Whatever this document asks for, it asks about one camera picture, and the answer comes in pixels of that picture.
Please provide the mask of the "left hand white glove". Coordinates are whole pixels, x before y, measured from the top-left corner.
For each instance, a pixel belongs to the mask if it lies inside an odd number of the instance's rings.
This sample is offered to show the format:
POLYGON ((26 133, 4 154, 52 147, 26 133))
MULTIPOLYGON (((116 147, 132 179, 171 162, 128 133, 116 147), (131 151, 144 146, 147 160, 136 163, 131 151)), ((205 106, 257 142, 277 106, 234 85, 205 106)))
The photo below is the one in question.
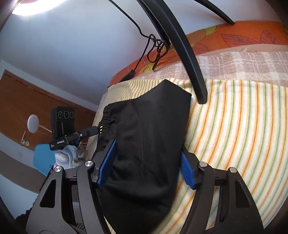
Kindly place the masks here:
POLYGON ((77 168, 86 161, 88 151, 83 145, 74 146, 67 145, 62 150, 55 152, 55 164, 61 166, 64 169, 77 168))

